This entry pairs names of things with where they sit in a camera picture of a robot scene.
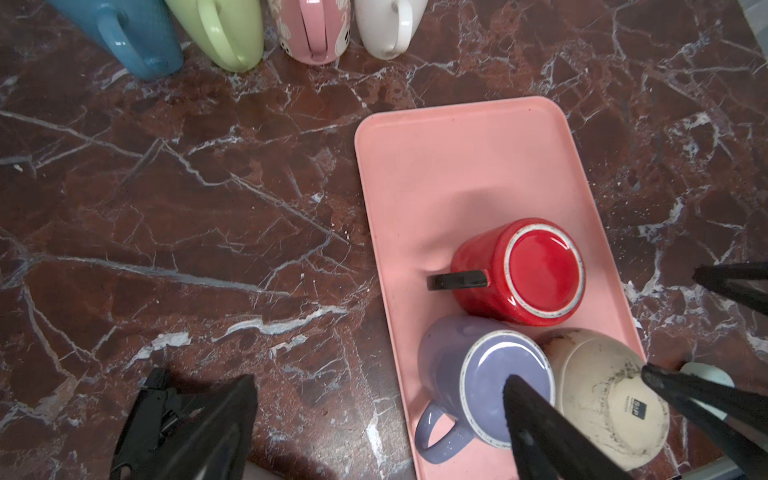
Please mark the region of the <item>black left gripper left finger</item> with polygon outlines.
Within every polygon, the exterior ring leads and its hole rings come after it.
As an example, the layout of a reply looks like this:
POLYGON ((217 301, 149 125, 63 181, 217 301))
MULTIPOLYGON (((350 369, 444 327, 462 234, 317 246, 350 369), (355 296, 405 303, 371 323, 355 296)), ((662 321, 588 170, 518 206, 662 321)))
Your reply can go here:
POLYGON ((240 479, 252 443, 258 391, 252 375, 180 393, 171 372, 145 380, 112 457, 111 479, 240 479))

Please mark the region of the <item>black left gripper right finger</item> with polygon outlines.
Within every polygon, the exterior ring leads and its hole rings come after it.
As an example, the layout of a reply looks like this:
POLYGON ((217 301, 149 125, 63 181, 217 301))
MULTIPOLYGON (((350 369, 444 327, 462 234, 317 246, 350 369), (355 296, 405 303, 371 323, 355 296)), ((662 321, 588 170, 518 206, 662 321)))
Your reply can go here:
POLYGON ((628 479, 518 375, 507 378, 503 406, 521 479, 628 479))

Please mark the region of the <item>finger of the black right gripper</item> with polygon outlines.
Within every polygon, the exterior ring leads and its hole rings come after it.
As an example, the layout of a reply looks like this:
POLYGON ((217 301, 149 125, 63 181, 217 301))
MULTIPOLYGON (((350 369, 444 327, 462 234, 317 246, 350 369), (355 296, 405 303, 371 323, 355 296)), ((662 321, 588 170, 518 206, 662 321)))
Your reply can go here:
POLYGON ((768 314, 767 293, 741 284, 741 281, 766 281, 766 262, 700 266, 694 270, 692 279, 711 292, 763 315, 768 314))
POLYGON ((708 405, 721 410, 765 434, 765 396, 653 364, 642 367, 641 378, 658 396, 701 429, 748 478, 767 477, 767 450, 703 408, 708 405))

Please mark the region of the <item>purple mug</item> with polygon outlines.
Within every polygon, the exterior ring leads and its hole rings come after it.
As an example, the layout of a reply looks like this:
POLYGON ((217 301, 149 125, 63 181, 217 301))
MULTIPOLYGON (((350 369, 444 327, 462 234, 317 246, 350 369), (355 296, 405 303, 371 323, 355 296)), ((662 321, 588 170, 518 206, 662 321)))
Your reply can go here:
POLYGON ((530 337, 501 322, 474 316, 438 319, 424 334, 418 370, 430 401, 414 434, 417 452, 441 464, 478 439, 511 447, 503 406, 504 385, 518 375, 555 404, 552 367, 530 337))

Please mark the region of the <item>red mug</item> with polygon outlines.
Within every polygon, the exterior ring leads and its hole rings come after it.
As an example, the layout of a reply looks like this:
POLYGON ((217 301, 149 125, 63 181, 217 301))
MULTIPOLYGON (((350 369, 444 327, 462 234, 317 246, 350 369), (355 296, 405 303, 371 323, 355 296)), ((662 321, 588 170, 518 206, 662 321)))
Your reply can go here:
POLYGON ((571 236, 551 221, 530 217, 466 240, 448 272, 427 277, 427 289, 451 291, 470 315, 550 327, 579 308, 586 280, 571 236))

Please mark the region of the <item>light green mug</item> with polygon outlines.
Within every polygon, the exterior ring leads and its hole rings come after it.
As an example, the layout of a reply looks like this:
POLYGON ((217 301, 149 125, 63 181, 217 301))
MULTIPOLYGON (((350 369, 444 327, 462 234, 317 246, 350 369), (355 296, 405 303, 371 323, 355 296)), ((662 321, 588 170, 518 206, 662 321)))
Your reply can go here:
POLYGON ((166 0, 197 46, 220 68, 242 73, 260 63, 264 25, 258 0, 166 0))

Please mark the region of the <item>blue flower mug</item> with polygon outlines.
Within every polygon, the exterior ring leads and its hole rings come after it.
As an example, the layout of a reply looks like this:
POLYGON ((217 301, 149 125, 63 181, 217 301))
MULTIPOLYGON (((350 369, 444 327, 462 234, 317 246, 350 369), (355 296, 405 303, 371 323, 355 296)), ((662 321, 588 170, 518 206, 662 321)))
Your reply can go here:
POLYGON ((183 53, 163 1, 50 0, 49 4, 146 81, 183 66, 183 53))

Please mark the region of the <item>pink mug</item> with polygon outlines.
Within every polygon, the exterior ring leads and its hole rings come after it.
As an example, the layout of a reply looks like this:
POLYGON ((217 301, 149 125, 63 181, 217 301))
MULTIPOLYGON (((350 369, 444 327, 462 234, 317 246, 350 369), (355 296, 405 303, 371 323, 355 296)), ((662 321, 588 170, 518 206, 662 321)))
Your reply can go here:
POLYGON ((350 42, 349 0, 269 0, 279 46, 294 60, 325 65, 339 59, 350 42))

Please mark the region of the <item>white mug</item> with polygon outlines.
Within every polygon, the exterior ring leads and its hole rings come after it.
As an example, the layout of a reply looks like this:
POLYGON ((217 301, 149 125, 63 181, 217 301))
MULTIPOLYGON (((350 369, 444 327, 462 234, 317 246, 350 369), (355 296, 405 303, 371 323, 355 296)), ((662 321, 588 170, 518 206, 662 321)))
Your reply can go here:
POLYGON ((427 0, 355 0, 357 27, 366 51, 380 60, 403 54, 427 4, 427 0))

